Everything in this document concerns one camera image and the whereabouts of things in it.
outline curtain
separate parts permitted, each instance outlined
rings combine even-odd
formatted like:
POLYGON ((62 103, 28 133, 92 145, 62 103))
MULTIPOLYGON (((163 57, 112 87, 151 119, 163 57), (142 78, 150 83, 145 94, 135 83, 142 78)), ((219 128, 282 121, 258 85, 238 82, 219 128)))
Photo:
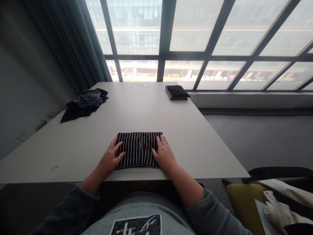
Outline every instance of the curtain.
POLYGON ((78 95, 112 82, 84 0, 21 0, 78 95))

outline window frame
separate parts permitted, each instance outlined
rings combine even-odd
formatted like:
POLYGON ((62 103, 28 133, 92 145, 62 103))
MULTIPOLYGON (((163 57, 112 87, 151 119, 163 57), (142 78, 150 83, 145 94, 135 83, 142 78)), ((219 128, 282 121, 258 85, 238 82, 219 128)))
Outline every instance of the window frame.
POLYGON ((237 55, 212 55, 218 39, 222 33, 222 30, 226 24, 228 16, 233 8, 235 0, 224 0, 221 11, 217 17, 215 26, 211 33, 210 39, 206 46, 204 52, 189 52, 189 51, 170 51, 171 35, 174 23, 174 15, 176 8, 176 0, 163 0, 162 1, 162 15, 161 15, 161 28, 160 28, 160 45, 158 55, 119 55, 116 50, 115 40, 113 36, 113 30, 111 26, 111 20, 108 10, 108 5, 106 0, 100 0, 103 15, 107 27, 107 32, 109 35, 109 40, 112 48, 111 55, 104 55, 107 60, 114 60, 117 74, 120 82, 123 82, 121 68, 119 60, 158 60, 157 68, 157 82, 163 81, 165 61, 166 60, 200 60, 203 61, 202 67, 200 69, 199 75, 195 81, 192 90, 187 91, 197 91, 197 92, 313 92, 310 90, 302 90, 311 82, 313 82, 313 77, 302 83, 295 90, 268 90, 268 88, 282 75, 284 74, 293 64, 296 62, 313 62, 313 54, 308 53, 313 49, 313 40, 297 55, 297 56, 260 56, 262 50, 270 42, 275 33, 279 30, 282 24, 286 21, 292 11, 296 8, 301 0, 290 0, 285 8, 282 10, 281 14, 274 21, 272 26, 268 29, 267 33, 260 41, 258 46, 255 48, 251 55, 237 56, 237 55), (224 90, 198 90, 197 87, 201 81, 203 73, 207 67, 209 61, 245 61, 245 64, 239 70, 237 75, 234 77, 227 89, 224 90), (255 61, 287 61, 289 64, 284 67, 262 90, 234 90, 237 83, 244 76, 247 70, 255 61))

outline wall socket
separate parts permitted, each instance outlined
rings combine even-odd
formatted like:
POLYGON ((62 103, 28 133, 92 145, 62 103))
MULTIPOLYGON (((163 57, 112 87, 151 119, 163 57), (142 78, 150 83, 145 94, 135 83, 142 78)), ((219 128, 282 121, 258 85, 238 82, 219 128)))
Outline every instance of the wall socket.
POLYGON ((27 135, 26 132, 22 132, 22 134, 20 134, 20 135, 19 135, 18 137, 16 137, 16 138, 19 139, 19 140, 21 140, 21 141, 23 141, 23 142, 25 142, 25 141, 28 140, 29 136, 27 135))

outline black and white striped fabric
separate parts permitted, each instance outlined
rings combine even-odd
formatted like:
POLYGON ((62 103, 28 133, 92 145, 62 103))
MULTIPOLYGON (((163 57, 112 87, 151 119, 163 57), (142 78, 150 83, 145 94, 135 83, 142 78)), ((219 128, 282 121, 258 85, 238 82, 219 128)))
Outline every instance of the black and white striped fabric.
POLYGON ((157 152, 157 136, 161 135, 162 132, 119 133, 115 145, 121 141, 123 144, 118 148, 115 156, 118 157, 122 152, 125 152, 125 156, 116 169, 145 166, 160 168, 154 160, 151 148, 157 152))

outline person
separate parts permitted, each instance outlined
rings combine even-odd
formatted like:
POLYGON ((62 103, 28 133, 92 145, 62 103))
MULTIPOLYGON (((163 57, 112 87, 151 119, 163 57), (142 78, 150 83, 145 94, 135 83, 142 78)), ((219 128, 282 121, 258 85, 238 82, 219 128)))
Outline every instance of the person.
POLYGON ((30 234, 244 234, 251 232, 218 202, 213 193, 197 183, 176 161, 166 137, 157 138, 156 162, 174 184, 185 211, 164 197, 137 193, 118 203, 101 219, 82 230, 99 201, 101 182, 113 172, 125 152, 115 153, 123 142, 114 138, 98 166, 30 234))

